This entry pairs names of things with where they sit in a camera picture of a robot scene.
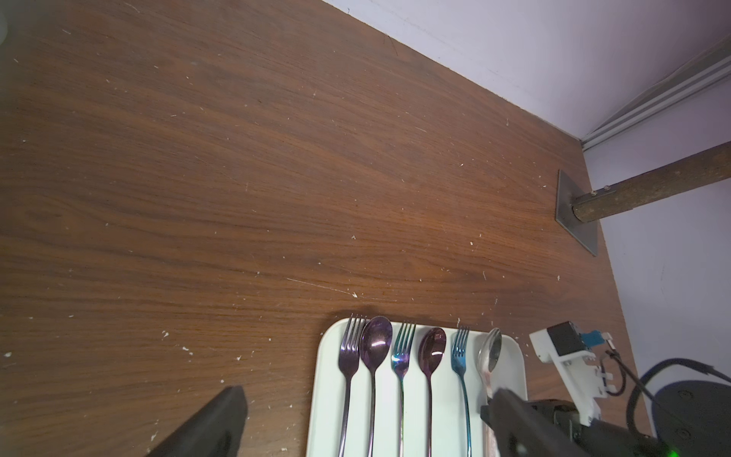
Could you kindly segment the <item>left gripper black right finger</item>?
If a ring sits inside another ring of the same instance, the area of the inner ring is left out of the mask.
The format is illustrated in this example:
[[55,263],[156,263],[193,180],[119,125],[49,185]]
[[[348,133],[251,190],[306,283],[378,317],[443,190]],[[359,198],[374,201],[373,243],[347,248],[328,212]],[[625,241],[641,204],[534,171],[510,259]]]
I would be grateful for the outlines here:
[[512,390],[501,388],[481,406],[501,456],[588,456]]

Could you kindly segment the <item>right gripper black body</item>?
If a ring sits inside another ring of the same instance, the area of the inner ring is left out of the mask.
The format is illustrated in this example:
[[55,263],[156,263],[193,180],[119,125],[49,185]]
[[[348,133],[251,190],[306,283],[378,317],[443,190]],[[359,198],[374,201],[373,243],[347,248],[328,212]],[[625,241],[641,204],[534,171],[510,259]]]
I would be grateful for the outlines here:
[[592,456],[670,456],[665,443],[648,435],[639,438],[627,428],[594,419],[589,426],[580,422],[576,406],[563,400],[540,400],[528,403],[544,419],[583,451]]

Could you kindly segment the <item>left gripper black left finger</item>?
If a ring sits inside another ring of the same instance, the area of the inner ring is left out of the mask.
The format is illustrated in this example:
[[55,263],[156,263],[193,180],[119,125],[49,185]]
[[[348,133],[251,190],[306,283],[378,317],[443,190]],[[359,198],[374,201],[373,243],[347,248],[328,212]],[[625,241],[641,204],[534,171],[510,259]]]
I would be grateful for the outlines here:
[[155,447],[150,456],[237,456],[246,422],[245,390],[228,386]]

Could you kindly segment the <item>silver spoon pink handle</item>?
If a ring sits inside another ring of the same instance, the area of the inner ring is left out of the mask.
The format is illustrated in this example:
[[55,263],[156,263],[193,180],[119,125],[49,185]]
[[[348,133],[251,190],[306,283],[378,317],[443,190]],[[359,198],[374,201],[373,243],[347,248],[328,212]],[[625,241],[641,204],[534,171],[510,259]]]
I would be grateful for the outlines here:
[[[485,391],[485,403],[487,404],[493,396],[491,378],[502,352],[502,344],[502,331],[498,328],[493,328],[487,333],[487,339],[485,339],[485,343],[479,352],[477,368],[482,379]],[[494,433],[487,423],[484,423],[484,446],[485,456],[493,456],[495,454]]]

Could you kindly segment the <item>blue fork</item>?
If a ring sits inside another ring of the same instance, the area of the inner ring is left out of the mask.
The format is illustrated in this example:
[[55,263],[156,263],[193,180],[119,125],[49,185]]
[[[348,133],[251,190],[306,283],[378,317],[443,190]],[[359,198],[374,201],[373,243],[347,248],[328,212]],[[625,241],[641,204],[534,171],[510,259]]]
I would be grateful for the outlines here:
[[468,388],[466,387],[466,348],[468,347],[468,327],[458,327],[451,347],[450,361],[452,370],[457,374],[463,394],[464,423],[466,424],[466,455],[473,456]]

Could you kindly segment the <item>purple spoon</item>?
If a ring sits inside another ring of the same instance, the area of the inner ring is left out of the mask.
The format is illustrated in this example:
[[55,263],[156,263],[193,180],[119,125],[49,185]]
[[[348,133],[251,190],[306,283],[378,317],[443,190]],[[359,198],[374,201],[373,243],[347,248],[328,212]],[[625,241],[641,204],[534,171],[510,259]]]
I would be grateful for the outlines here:
[[369,445],[367,456],[374,452],[374,434],[376,417],[376,371],[388,356],[392,341],[392,323],[384,316],[376,316],[369,320],[363,330],[360,355],[369,370],[371,380],[370,411],[369,411]]
[[418,351],[419,367],[426,377],[426,456],[432,457],[433,388],[432,376],[441,364],[447,335],[442,328],[430,329],[421,341]]

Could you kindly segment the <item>rainbow iridescent fork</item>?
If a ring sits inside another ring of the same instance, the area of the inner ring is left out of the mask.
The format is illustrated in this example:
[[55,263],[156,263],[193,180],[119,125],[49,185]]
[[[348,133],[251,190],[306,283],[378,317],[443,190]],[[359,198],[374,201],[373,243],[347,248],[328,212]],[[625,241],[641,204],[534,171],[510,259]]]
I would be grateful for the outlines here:
[[415,337],[416,324],[405,322],[401,325],[392,345],[391,367],[399,382],[399,457],[404,456],[405,439],[405,375],[409,371],[410,355]]

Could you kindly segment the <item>purple fork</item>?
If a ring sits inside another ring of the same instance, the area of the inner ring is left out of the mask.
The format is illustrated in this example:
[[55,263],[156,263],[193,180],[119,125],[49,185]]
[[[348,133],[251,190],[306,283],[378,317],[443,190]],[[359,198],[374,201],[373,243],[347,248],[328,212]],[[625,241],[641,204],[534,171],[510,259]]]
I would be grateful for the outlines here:
[[359,369],[360,364],[360,341],[367,318],[361,315],[352,315],[348,319],[344,331],[338,358],[338,367],[346,381],[345,397],[343,404],[342,423],[338,456],[343,457],[346,451],[346,435],[348,434],[348,415],[350,415],[350,394],[351,381]]

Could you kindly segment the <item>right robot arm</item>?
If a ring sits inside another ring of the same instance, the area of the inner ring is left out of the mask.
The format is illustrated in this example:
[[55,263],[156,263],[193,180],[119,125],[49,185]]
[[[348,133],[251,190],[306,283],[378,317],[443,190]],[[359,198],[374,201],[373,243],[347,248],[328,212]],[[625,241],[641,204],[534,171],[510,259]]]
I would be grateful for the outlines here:
[[[540,415],[542,428],[557,431],[566,451],[539,451],[517,443],[526,456],[728,456],[730,454],[730,377],[714,367],[687,358],[666,359],[639,377],[617,355],[611,357],[622,375],[621,390],[632,380],[624,428],[601,420],[580,423],[577,407],[565,401],[541,400],[527,405]],[[661,372],[682,367],[719,382],[684,380],[653,393],[650,382]]]

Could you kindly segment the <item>white square tray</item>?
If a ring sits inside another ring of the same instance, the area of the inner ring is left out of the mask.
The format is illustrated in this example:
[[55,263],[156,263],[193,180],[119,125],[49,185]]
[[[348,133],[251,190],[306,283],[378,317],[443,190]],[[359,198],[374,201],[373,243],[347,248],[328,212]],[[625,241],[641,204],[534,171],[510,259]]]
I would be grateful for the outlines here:
[[316,359],[306,453],[335,456],[346,438],[348,456],[495,456],[487,446],[487,426],[480,418],[487,403],[477,369],[485,333],[472,331],[466,345],[466,374],[459,378],[444,356],[431,378],[418,366],[418,352],[400,382],[384,361],[371,377],[359,367],[350,383],[338,367],[345,319],[322,336]]

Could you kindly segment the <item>pink cherry blossom tree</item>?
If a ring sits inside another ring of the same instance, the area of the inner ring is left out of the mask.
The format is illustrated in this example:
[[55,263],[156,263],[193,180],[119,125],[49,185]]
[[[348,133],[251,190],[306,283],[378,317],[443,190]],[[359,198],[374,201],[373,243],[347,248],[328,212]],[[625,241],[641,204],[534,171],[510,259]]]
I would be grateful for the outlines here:
[[726,142],[619,183],[592,190],[578,197],[573,209],[582,222],[594,222],[729,177],[730,144]]

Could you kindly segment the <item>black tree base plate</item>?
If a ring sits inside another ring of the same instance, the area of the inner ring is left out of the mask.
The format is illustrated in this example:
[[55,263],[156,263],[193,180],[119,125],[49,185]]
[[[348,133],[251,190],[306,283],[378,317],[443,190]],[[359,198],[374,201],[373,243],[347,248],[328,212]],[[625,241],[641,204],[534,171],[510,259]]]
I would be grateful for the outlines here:
[[574,201],[584,191],[561,169],[558,172],[555,219],[579,244],[593,256],[599,253],[597,222],[582,222],[574,213]]

